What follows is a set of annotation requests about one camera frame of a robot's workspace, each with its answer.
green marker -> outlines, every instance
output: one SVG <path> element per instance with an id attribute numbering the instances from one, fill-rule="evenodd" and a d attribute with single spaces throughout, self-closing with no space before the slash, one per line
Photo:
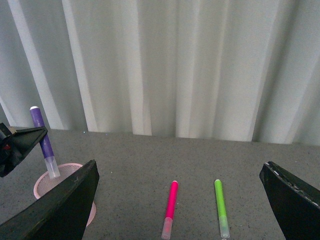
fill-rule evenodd
<path id="1" fill-rule="evenodd" d="M 216 205 L 218 207 L 218 216 L 220 224 L 220 234 L 222 238 L 230 238 L 227 213 L 224 199 L 224 192 L 222 190 L 222 183 L 219 179 L 214 181 L 215 196 L 216 196 Z"/>

clear marker cap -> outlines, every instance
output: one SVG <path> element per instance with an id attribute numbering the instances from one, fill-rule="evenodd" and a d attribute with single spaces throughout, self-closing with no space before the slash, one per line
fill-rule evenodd
<path id="1" fill-rule="evenodd" d="M 221 237 L 224 239 L 230 238 L 227 216 L 220 216 L 219 217 L 219 224 L 220 224 Z"/>
<path id="2" fill-rule="evenodd" d="M 170 217 L 166 217 L 164 219 L 163 230 L 162 230 L 162 235 L 161 235 L 161 238 L 163 240 L 169 240 L 170 239 L 171 229 L 172 229 L 172 222 L 173 222 L 173 220 Z"/>
<path id="3" fill-rule="evenodd" d="M 50 179 L 54 179 L 60 176 L 58 165 L 55 156 L 48 156 L 45 160 L 46 169 L 48 170 Z"/>

gray table surface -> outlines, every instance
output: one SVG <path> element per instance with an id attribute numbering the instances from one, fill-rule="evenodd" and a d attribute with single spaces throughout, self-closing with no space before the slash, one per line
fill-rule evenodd
<path id="1" fill-rule="evenodd" d="M 320 188 L 320 147 L 298 144 L 51 130 L 58 164 L 95 159 L 97 212 L 84 240 L 161 239 L 170 184 L 179 182 L 172 240 L 221 239 L 214 180 L 221 179 L 232 240 L 284 240 L 259 179 L 273 161 Z M 0 178 L 0 223 L 31 205 L 46 171 L 37 145 Z"/>

pink pen holder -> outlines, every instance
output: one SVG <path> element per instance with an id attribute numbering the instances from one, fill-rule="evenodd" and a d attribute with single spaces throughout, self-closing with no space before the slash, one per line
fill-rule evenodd
<path id="1" fill-rule="evenodd" d="M 81 167 L 82 165 L 79 163 L 66 163 L 66 164 L 59 165 L 58 169 L 60 171 L 60 176 L 55 177 L 53 179 L 50 179 L 49 173 L 48 171 L 46 171 L 36 181 L 34 185 L 33 194 L 35 198 L 36 199 L 41 198 L 43 195 L 45 195 L 47 192 L 49 192 L 51 189 L 53 189 L 55 186 L 57 186 L 59 183 L 61 183 L 63 180 L 65 180 L 67 177 L 69 177 L 71 174 L 73 174 L 75 171 L 77 171 Z M 92 222 L 95 215 L 96 215 L 96 205 L 93 202 L 86 226 L 88 226 Z"/>

pink mesh cup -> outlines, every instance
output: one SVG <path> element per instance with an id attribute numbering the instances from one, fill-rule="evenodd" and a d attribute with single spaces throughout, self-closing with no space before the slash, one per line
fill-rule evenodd
<path id="1" fill-rule="evenodd" d="M 79 168 L 81 168 L 82 165 L 79 163 L 66 163 L 58 166 L 58 169 L 60 171 L 60 176 L 55 177 L 53 179 L 50 179 L 48 171 L 46 171 L 35 183 L 33 188 L 33 194 L 36 199 L 41 198 L 43 195 L 45 195 L 47 192 L 49 192 L 51 189 L 53 189 L 55 186 L 57 186 L 59 183 L 61 183 L 63 180 L 65 180 L 67 177 L 69 177 L 71 174 L 73 174 L 75 171 L 77 171 Z M 88 219 L 88 222 L 86 223 L 86 226 L 88 226 L 92 220 L 94 219 L 96 215 L 96 205 L 93 202 L 92 208 L 90 212 L 90 216 Z"/>

